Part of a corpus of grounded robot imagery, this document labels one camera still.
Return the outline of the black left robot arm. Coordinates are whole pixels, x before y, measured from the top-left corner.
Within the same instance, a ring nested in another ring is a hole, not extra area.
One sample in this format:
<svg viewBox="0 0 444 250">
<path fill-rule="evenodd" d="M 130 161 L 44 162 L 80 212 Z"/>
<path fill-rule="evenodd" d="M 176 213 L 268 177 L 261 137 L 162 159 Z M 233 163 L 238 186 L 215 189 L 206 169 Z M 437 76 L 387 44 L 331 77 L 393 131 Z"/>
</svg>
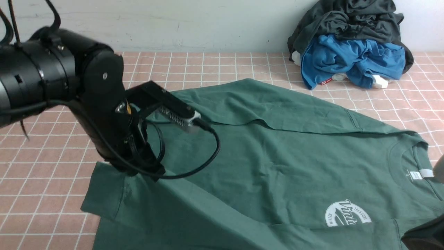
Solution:
<svg viewBox="0 0 444 250">
<path fill-rule="evenodd" d="M 154 155 L 146 118 L 160 112 L 188 129 L 200 114 L 154 81 L 126 90 L 123 75 L 123 57 L 108 45 L 43 27 L 20 45 L 1 47 L 1 127 L 66 106 L 105 161 L 160 177 L 165 147 Z"/>
</svg>

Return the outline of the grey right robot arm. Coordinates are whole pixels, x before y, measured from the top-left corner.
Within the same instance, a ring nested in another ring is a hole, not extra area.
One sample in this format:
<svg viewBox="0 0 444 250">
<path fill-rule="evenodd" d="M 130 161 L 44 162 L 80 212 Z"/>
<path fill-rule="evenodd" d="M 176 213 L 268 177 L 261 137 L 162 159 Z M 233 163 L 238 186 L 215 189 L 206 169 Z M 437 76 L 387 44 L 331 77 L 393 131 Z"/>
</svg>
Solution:
<svg viewBox="0 0 444 250">
<path fill-rule="evenodd" d="M 408 250 L 443 250 L 444 215 L 410 229 L 401 238 Z"/>
</svg>

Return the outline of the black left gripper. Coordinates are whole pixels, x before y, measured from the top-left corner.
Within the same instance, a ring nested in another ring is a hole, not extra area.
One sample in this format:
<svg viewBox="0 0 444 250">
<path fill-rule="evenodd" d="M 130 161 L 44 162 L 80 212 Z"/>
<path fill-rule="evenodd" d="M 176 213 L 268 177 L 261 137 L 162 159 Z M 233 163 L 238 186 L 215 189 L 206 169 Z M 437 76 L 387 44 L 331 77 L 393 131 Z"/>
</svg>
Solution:
<svg viewBox="0 0 444 250">
<path fill-rule="evenodd" d="M 71 111 L 90 136 L 97 152 L 119 171 L 144 174 L 154 180 L 178 179 L 186 175 L 166 176 L 161 164 L 165 155 L 162 132 L 160 154 L 156 156 L 148 142 L 146 118 L 161 106 L 191 116 L 192 108 L 154 81 L 126 90 L 119 81 L 85 81 Z"/>
</svg>

